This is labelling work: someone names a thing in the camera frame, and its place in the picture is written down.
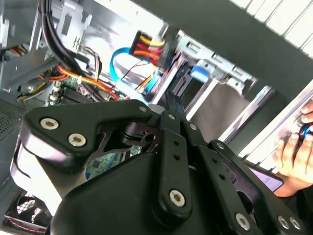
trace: cable bundle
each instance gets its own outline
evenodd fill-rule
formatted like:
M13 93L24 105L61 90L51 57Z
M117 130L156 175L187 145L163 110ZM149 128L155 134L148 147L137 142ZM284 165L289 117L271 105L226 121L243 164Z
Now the cable bundle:
M138 31L131 47L130 54L140 60L149 61L160 66L160 58L165 42L152 41L152 38Z

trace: red cable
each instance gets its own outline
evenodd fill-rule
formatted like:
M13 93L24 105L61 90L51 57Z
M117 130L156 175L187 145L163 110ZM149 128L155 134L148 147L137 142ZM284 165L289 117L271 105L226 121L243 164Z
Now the red cable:
M45 233L45 230L35 230L35 229L30 229L28 227L24 227L23 225L20 225L19 223L15 222L13 219L11 218L7 218L11 224L15 225L16 227L18 228L21 228L21 229L24 229L26 231L29 231L29 232L33 232L33 233L39 233L39 234L44 234Z
M137 47L140 48L140 49L143 49L143 50L150 51L150 52L155 52L155 53L161 53L161 52L162 52L162 49L156 49L156 48L151 48L151 47L145 47L145 46L142 45L142 44L137 44Z

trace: white surface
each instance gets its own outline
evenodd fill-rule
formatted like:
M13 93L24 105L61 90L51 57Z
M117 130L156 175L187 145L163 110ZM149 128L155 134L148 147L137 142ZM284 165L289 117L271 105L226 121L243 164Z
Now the white surface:
M290 32L285 35L287 41L295 47L301 47L303 43L313 34L313 6L311 0L283 0L280 7L268 19L271 13L281 0L231 0L239 7L245 9L247 13L254 16L257 20L265 22L268 20L267 27L283 35L292 25L298 16L307 9L303 16L296 22ZM311 40L303 51L310 57L313 57L313 40Z

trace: black cable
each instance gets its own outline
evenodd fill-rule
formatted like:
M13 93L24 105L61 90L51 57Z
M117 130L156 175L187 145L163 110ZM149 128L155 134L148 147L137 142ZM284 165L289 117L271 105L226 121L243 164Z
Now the black cable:
M69 69L79 75L85 75L56 34L51 16L51 0L41 0L40 13L42 16L43 35L49 49L52 50L56 58L65 66L66 69Z
M45 8L45 0L40 1L39 12L41 13L41 25L42 25L42 32L43 32L45 42L47 43L49 49L54 52L54 55L57 58L57 60L60 61L61 64L63 64L63 66L67 70L70 70L71 67L70 67L69 63L62 56L60 56L58 53L56 53L55 46L52 42L52 38L50 37L49 28L48 28L47 20L46 20L46 15L48 13L47 13L46 8Z

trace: metal bracket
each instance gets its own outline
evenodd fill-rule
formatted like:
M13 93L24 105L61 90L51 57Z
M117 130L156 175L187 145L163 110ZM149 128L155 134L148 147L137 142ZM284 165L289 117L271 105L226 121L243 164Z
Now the metal bracket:
M67 49L77 53L84 31L90 25L91 19L91 14L84 18L82 6L71 0L64 1L57 34Z
M47 49L40 49L23 57L14 58L11 61L1 63L0 87L15 89L40 73L58 64L52 57L45 60Z

